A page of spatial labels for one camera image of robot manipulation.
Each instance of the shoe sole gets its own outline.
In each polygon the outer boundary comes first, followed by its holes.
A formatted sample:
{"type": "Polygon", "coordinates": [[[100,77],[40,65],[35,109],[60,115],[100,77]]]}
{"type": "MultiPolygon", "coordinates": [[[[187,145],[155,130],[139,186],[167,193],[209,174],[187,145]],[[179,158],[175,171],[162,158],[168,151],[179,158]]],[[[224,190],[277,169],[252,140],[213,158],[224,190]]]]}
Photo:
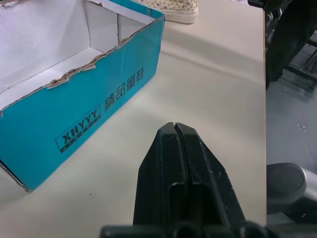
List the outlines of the shoe sole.
{"type": "Polygon", "coordinates": [[[159,9],[165,14],[167,21],[174,21],[183,24],[192,24],[198,17],[198,8],[194,11],[174,11],[159,9]]]}

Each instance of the white tabletop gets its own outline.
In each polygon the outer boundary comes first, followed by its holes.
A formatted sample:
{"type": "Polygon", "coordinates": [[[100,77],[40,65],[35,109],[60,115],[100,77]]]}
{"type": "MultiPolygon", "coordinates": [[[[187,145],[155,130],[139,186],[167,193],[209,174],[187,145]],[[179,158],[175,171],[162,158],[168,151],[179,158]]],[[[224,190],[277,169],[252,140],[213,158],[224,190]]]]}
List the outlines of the white tabletop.
{"type": "Polygon", "coordinates": [[[137,174],[169,121],[196,129],[226,168],[248,220],[265,223],[263,12],[200,0],[167,22],[157,73],[39,188],[0,213],[1,237],[97,237],[132,224],[137,174]]]}

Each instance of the white shoe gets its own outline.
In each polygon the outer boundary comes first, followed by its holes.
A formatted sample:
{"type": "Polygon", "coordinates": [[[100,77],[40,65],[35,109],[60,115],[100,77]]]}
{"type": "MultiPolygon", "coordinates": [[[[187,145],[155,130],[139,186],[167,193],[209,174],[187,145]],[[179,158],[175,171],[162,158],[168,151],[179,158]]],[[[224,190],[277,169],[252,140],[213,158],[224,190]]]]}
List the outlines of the white shoe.
{"type": "Polygon", "coordinates": [[[137,0],[166,15],[166,20],[191,24],[198,17],[198,0],[137,0]]]}

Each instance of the cardboard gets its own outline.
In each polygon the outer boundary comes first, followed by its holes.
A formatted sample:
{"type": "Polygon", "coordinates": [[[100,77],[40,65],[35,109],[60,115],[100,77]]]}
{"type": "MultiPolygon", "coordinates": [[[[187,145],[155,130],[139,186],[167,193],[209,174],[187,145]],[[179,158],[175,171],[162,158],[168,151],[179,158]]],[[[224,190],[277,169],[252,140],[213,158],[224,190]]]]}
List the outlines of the cardboard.
{"type": "Polygon", "coordinates": [[[154,76],[164,15],[129,0],[6,2],[0,162],[33,190],[154,76]]]}

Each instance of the floor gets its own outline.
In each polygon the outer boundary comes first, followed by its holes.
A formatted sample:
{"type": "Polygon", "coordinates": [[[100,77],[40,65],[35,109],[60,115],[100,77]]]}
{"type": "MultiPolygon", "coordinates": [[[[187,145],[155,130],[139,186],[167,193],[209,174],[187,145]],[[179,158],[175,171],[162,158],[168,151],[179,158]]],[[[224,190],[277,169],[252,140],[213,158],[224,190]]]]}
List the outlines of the floor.
{"type": "MultiPolygon", "coordinates": [[[[305,45],[292,64],[303,67],[314,50],[305,45]]],[[[317,173],[317,90],[309,92],[292,82],[307,81],[284,71],[266,92],[266,162],[292,162],[317,173]]]]}

